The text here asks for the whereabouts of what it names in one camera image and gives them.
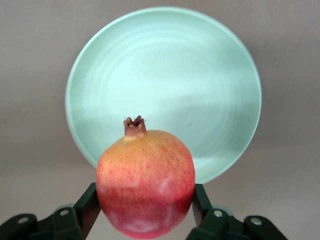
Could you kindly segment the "pale green round plate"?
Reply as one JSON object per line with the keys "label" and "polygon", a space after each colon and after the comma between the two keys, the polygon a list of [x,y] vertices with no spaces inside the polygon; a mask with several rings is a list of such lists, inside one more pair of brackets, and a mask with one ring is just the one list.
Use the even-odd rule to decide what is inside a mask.
{"label": "pale green round plate", "polygon": [[65,112],[83,156],[96,166],[124,135],[127,117],[177,136],[195,181],[223,174],[250,144],[262,89],[244,44],[223,24],[178,7],[126,14],[96,33],[76,58]]}

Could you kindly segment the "red yellow pomegranate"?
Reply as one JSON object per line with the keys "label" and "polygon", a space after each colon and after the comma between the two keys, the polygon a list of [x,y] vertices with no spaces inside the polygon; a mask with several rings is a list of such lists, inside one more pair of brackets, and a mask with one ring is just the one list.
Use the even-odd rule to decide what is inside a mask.
{"label": "red yellow pomegranate", "polygon": [[100,208],[111,225],[134,239],[153,239],[186,217],[195,191],[192,155],[176,136],[127,118],[124,136],[101,155],[96,169]]}

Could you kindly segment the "brown table cover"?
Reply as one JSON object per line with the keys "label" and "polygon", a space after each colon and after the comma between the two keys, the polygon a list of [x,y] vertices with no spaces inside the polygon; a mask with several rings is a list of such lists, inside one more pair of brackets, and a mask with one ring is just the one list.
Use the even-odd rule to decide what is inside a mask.
{"label": "brown table cover", "polygon": [[262,85],[258,129],[205,186],[213,204],[320,240],[320,0],[0,0],[0,224],[76,202],[95,179],[65,118],[66,82],[87,41],[156,6],[209,15],[250,51]]}

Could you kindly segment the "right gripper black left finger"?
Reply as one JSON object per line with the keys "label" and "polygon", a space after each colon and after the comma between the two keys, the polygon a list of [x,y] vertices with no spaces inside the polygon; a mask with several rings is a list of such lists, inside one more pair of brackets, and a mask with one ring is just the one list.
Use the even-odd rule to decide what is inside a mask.
{"label": "right gripper black left finger", "polygon": [[9,218],[0,225],[0,240],[86,240],[100,211],[93,182],[75,204],[60,206],[42,220],[31,213]]}

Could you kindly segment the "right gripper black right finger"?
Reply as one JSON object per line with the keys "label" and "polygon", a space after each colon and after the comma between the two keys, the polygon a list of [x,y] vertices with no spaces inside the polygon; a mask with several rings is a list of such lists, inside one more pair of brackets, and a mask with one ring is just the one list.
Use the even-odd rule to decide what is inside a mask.
{"label": "right gripper black right finger", "polygon": [[227,207],[212,205],[202,184],[195,185],[192,211],[196,227],[188,240],[288,240],[263,216],[249,215],[240,221]]}

